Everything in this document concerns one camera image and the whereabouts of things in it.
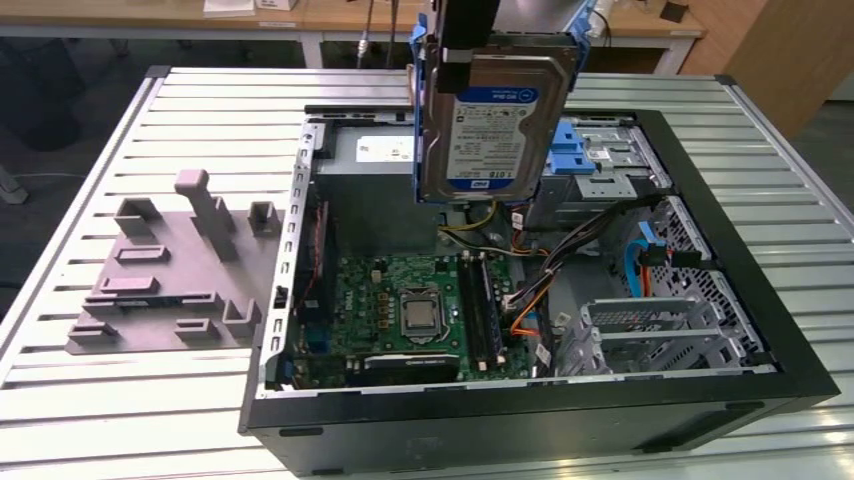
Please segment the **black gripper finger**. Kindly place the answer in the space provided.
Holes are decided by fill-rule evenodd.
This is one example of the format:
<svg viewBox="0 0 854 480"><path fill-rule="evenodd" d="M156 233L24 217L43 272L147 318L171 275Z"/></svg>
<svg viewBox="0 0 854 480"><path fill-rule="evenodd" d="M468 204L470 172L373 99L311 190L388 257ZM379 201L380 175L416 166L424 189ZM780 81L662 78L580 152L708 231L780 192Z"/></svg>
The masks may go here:
<svg viewBox="0 0 854 480"><path fill-rule="evenodd" d="M449 0L437 4L436 90L462 93L468 88L474 51L486 46L499 0Z"/></svg>

